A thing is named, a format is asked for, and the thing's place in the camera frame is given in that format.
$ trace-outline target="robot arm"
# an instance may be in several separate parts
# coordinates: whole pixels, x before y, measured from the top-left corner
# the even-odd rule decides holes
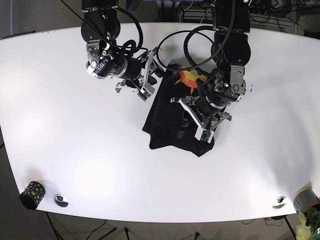
[[[196,80],[199,96],[193,99],[191,96],[175,99],[171,102],[179,103],[197,124],[195,138],[199,141],[210,143],[215,128],[225,119],[232,120],[232,116],[224,112],[226,106],[232,102],[239,102],[246,93],[246,81],[244,80],[245,65],[251,56],[248,36],[250,32],[249,4],[244,0],[216,0],[214,44],[211,54],[218,50],[227,38],[222,50],[213,59],[216,68],[207,73],[195,68],[199,74],[207,76],[207,81]],[[234,19],[232,30],[228,36],[230,22]],[[200,26],[193,31],[209,30],[209,26]],[[194,34],[191,32],[184,42],[184,53],[189,63],[196,63],[188,53],[188,41]]]
[[[85,14],[81,35],[87,42],[87,72],[98,79],[107,76],[123,79],[116,86],[116,91],[119,93],[124,87],[136,88],[137,95],[145,101],[154,93],[152,85],[157,83],[150,75],[156,73],[162,77],[162,71],[153,61],[153,51],[144,53],[141,59],[133,57],[143,44],[140,26],[137,46],[134,40],[128,40],[123,46],[117,45],[120,22],[116,9],[126,12],[118,7],[118,0],[82,0],[82,11]]]
[[[137,47],[134,40],[127,41],[123,46],[117,45],[116,38],[120,32],[115,10],[118,8],[117,1],[82,0],[82,10],[86,13],[81,33],[87,42],[87,71],[99,79],[107,76],[123,79],[116,87],[117,92],[123,87],[137,88],[137,95],[146,101],[154,93],[152,85],[157,82],[150,75],[156,73],[160,78],[164,75],[153,60],[158,49],[144,53],[140,59],[133,57],[143,43],[142,30],[138,22],[136,25],[140,40]],[[197,27],[185,39],[184,53],[191,66],[207,76],[207,81],[196,80],[199,97],[171,99],[171,103],[179,103],[196,122],[198,127],[195,138],[208,143],[213,138],[215,128],[222,121],[232,120],[232,116],[224,112],[226,106],[240,101],[245,95],[246,82],[243,77],[245,65],[251,56],[248,36],[245,34],[250,32],[248,0],[215,0],[213,7],[216,32],[211,53],[215,56],[213,60],[216,62],[216,68],[210,73],[201,70],[196,67],[197,64],[188,53],[188,41],[194,32],[213,29],[210,26]]]

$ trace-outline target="cable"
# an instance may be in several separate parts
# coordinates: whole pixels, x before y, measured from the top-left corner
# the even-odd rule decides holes
[[[204,11],[204,14],[205,14],[205,15],[203,15],[203,17],[201,18],[200,24],[202,24],[202,22],[204,21],[205,17],[206,17],[207,14],[209,13],[210,9],[211,9],[211,8],[208,8],[207,10]]]
[[[299,23],[297,23],[297,22],[295,22],[295,21],[293,21],[290,17],[288,17],[288,16],[285,16],[284,18],[286,18],[286,19],[290,19],[291,20],[291,22],[293,22],[294,24],[297,24],[300,28],[301,28],[301,30],[303,31],[303,32],[305,32],[305,30],[302,28],[302,26],[299,24]]]
[[[253,219],[251,222],[248,222],[248,223],[244,223],[243,220],[241,220],[241,222],[242,222],[243,225],[249,225],[249,224],[252,224],[252,223],[254,222],[254,220],[255,220],[255,219]]]
[[[106,222],[107,222],[107,220],[104,220],[103,224],[100,225],[100,226],[98,226],[95,230],[93,230],[93,231],[89,234],[89,236],[86,238],[86,240],[88,240],[88,239],[90,238],[90,236],[91,236],[95,231],[97,231],[99,228],[101,228],[103,225],[105,225]]]
[[[281,221],[281,224],[280,225],[276,225],[276,224],[270,224],[268,225],[267,221],[271,221],[272,218],[271,217],[266,217],[264,218],[264,222],[265,222],[265,225],[268,226],[268,227],[271,227],[271,226],[275,226],[275,227],[281,227],[282,226],[282,219],[280,220]]]
[[[134,49],[134,50],[147,50],[147,48],[145,47],[125,47],[125,46],[119,46],[119,45],[115,45],[112,44],[108,39],[106,39],[104,36],[102,36],[100,33],[98,33],[95,29],[93,29],[89,23],[87,23],[86,20],[84,20],[82,17],[80,17],[71,7],[68,6],[68,4],[66,4],[63,0],[60,0],[60,2],[62,2],[78,19],[80,19],[85,25],[87,25],[95,34],[98,35],[98,37],[105,41],[107,44],[109,44],[110,46],[113,46],[115,48],[121,48],[121,49]]]
[[[158,9],[158,17],[156,18],[155,22],[158,22],[160,20],[160,15],[161,13],[160,13],[160,10]]]
[[[192,4],[194,4],[194,1],[192,1],[191,4],[190,4],[190,6],[188,6],[188,7],[184,10],[183,16],[185,16],[185,13],[192,7]],[[179,23],[181,23],[181,17],[182,17],[182,15],[180,14],[180,16],[179,16]]]
[[[277,15],[275,15],[275,18],[276,18],[276,22],[278,23],[278,26],[279,26],[280,32],[282,33],[282,30],[281,30],[281,26],[280,26],[280,23],[279,23],[278,16],[277,16]]]
[[[203,30],[208,30],[208,31],[213,31],[213,27],[212,26],[198,26],[196,27],[195,29],[192,30],[192,32],[190,32],[184,39],[184,43],[183,43],[183,52],[184,52],[184,55],[185,55],[185,58],[187,59],[187,61],[189,62],[189,64],[191,66],[196,66],[196,62],[192,59],[192,57],[190,56],[189,54],[189,51],[188,51],[188,43],[191,39],[191,37],[197,32],[199,31],[203,31]],[[209,38],[208,36],[204,35],[204,37],[206,37],[211,43],[212,45],[214,45],[215,49],[217,49],[217,46],[215,45],[215,42],[211,40],[211,38]],[[217,65],[220,64],[220,55],[218,54],[218,61],[216,63]],[[206,77],[208,77],[210,75],[210,73],[202,70],[200,67],[196,67],[195,68],[196,71],[198,71],[201,75],[204,75]]]
[[[142,47],[142,44],[144,43],[144,33],[142,32],[142,29],[141,29],[141,26],[140,26],[138,20],[130,12],[124,10],[123,8],[121,8],[119,6],[116,8],[116,10],[127,15],[134,22],[136,29],[138,30],[138,33],[139,33],[139,43],[136,46],[136,48],[140,49]]]
[[[269,16],[268,16],[268,19],[267,19],[266,21],[258,21],[258,20],[256,20],[256,19],[254,19],[250,14],[249,14],[249,17],[250,17],[253,21],[255,21],[255,22],[259,23],[259,24],[265,24],[265,23],[267,23],[267,22],[270,20],[270,18],[271,18],[271,12],[268,11],[268,13],[269,13]]]
[[[185,10],[184,8],[179,4],[178,8],[181,9],[181,12],[182,12],[182,19],[185,20]]]
[[[229,27],[228,27],[228,31],[224,37],[224,40],[223,42],[221,43],[221,45],[219,46],[219,48],[217,49],[217,51],[211,56],[209,57],[207,60],[197,64],[196,66],[192,66],[192,67],[186,67],[186,68],[180,68],[180,69],[174,69],[174,68],[169,68],[168,66],[164,65],[163,62],[160,60],[159,58],[159,49],[161,47],[161,45],[164,43],[165,40],[167,40],[168,38],[170,38],[171,36],[173,35],[176,35],[176,34],[180,34],[180,33],[190,33],[192,31],[189,31],[189,30],[184,30],[184,31],[177,31],[177,32],[174,32],[174,33],[171,33],[170,35],[166,36],[161,42],[160,44],[158,45],[158,49],[155,53],[156,55],[156,59],[158,60],[159,64],[164,67],[165,69],[167,70],[170,70],[170,71],[188,71],[188,70],[192,70],[192,69],[195,69],[195,68],[198,68],[198,67],[201,67],[202,65],[206,64],[207,62],[209,62],[211,59],[213,59],[220,51],[221,49],[224,47],[224,45],[226,44],[229,36],[230,36],[230,33],[232,31],[232,27],[234,25],[234,21],[235,21],[235,15],[236,15],[236,0],[232,0],[232,12],[231,12],[231,19],[230,19],[230,24],[229,24]]]

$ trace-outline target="black t-shirt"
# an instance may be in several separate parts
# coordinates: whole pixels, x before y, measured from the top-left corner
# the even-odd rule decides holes
[[[197,140],[196,123],[188,120],[186,124],[186,119],[191,118],[189,113],[179,103],[170,103],[171,98],[198,96],[197,78],[206,80],[205,76],[199,76],[195,71],[166,71],[142,129],[151,136],[150,149],[175,146],[200,157],[213,148],[214,138],[211,143]]]

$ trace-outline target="gray pot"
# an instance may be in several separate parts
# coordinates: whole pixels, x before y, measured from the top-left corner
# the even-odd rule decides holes
[[[320,210],[320,200],[317,195],[308,187],[301,188],[293,196],[293,206],[297,213],[301,212],[303,214],[309,208],[315,207]]]

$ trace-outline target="black cup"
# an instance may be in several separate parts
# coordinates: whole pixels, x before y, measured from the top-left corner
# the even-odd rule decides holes
[[[37,181],[32,181],[19,196],[19,202],[29,210],[36,210],[46,194],[45,188]]]

